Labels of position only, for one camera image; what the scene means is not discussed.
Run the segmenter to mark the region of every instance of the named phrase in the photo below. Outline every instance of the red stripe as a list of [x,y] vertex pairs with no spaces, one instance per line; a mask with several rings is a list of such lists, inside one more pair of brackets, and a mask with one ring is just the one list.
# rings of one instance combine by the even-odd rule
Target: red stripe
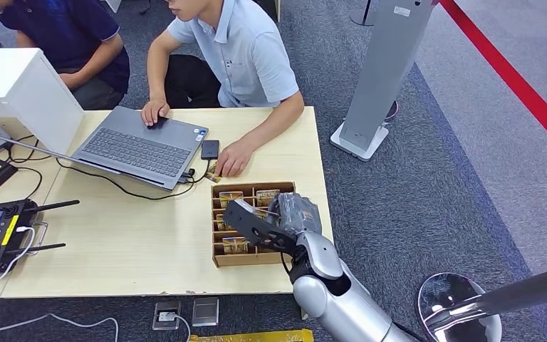
[[502,56],[500,51],[489,41],[486,36],[473,24],[473,21],[462,11],[454,0],[441,0],[447,13],[456,21],[462,32],[475,45],[477,50],[488,61],[492,68],[506,82],[513,93],[529,109],[534,117],[547,131],[547,103],[525,81],[523,76]]

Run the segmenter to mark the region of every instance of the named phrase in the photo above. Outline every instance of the stand base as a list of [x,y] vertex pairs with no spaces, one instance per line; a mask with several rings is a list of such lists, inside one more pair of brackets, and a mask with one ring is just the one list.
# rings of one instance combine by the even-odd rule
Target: stand base
[[359,9],[351,13],[351,21],[361,26],[374,26],[374,14],[368,13],[366,20],[364,20],[364,10]]
[[337,130],[332,134],[332,136],[330,137],[330,142],[332,143],[332,145],[357,157],[363,162],[367,162],[370,160],[370,158],[372,158],[374,152],[378,149],[380,143],[382,143],[382,140],[387,137],[387,134],[389,134],[389,130],[387,128],[380,126],[376,131],[376,134],[374,134],[374,139],[372,139],[370,147],[368,147],[368,150],[364,151],[361,148],[352,144],[351,142],[340,138],[340,132],[343,129],[344,125],[345,123],[342,123],[340,127],[337,128]]
[[436,342],[500,342],[502,325],[498,315],[457,324],[443,331],[432,331],[426,318],[435,311],[484,294],[472,280],[454,273],[440,273],[428,278],[418,291],[418,314],[427,337]]

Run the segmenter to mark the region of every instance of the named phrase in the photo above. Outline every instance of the laptop keyboard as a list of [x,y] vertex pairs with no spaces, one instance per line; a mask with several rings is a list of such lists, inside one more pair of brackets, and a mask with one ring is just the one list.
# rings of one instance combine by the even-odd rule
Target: laptop keyboard
[[189,151],[101,128],[83,151],[162,175],[176,176]]

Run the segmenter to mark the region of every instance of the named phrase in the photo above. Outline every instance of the yellow object on floor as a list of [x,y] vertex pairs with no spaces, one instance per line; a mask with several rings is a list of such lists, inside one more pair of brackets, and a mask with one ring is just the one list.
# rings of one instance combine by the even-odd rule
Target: yellow object on floor
[[190,342],[313,342],[313,332],[303,329],[272,331],[269,333],[240,333],[238,335],[211,337],[192,335]]

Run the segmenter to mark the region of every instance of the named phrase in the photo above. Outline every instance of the light blue polo shirt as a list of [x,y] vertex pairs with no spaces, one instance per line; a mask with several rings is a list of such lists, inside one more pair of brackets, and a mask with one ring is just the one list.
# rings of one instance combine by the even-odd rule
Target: light blue polo shirt
[[198,18],[175,19],[167,31],[198,43],[222,85],[222,107],[276,107],[298,91],[278,28],[252,0],[224,0],[217,32]]

